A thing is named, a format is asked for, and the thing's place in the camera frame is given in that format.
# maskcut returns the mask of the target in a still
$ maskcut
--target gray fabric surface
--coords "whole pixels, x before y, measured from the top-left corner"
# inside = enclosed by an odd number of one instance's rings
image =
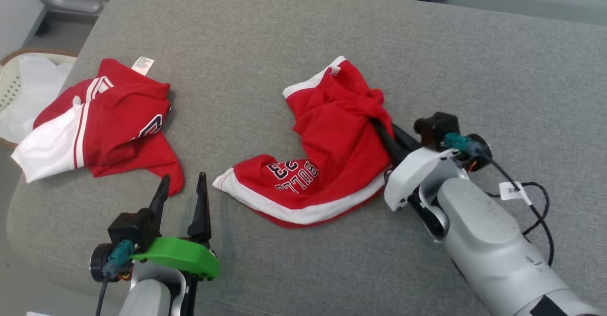
[[[175,236],[191,221],[199,171],[211,180],[258,154],[301,158],[282,89],[338,55],[385,92],[405,130],[454,113],[514,178],[544,184],[553,268],[607,307],[607,28],[407,0],[112,0],[67,84],[94,77],[104,58],[156,60],[148,76],[171,83],[163,129],[186,175],[163,216],[163,234]],[[492,168],[472,178],[490,191],[503,181]],[[93,178],[85,169],[21,180],[11,244],[50,279],[97,294],[91,251],[119,212],[149,203],[158,182],[143,170]],[[410,208],[392,213],[378,198],[288,230],[213,188],[210,200],[221,277],[199,285],[207,315],[487,314]],[[503,206],[522,227],[533,223],[522,202]],[[548,254],[541,229],[531,240]],[[125,290],[113,284],[109,298]]]

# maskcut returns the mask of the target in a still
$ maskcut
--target laundry basket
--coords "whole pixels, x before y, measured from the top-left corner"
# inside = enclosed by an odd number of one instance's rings
[[[65,52],[63,50],[25,48],[8,54],[0,61],[0,112],[19,97],[21,91],[21,76],[19,74],[18,58],[22,55],[44,56],[55,65],[61,63],[74,63],[78,57],[77,53]],[[14,148],[17,146],[5,139],[0,138],[0,145]]]

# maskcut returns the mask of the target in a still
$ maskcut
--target white tag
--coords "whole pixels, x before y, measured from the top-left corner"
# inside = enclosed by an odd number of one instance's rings
[[[521,182],[516,182],[516,185],[518,186],[519,189],[522,188]],[[521,192],[516,191],[516,188],[514,188],[514,186],[510,182],[501,182],[499,184],[499,195],[501,195],[502,201],[523,198],[523,196],[521,195]]]
[[[145,58],[142,56],[137,61],[135,61],[135,64],[131,67],[131,69],[145,76],[147,75],[148,70],[150,70],[150,67],[152,67],[153,64],[153,59]]]

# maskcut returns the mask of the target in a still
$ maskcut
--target red and white garment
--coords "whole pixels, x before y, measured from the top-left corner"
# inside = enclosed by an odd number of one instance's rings
[[[171,195],[184,172],[160,131],[169,111],[169,84],[102,60],[95,79],[70,87],[36,118],[13,152],[26,181],[78,167],[94,177],[145,168],[171,176]]]
[[[381,91],[369,89],[340,56],[282,94],[308,158],[256,156],[230,167],[213,186],[282,227],[322,223],[369,201],[383,187],[390,163],[369,122],[379,119],[393,134]]]

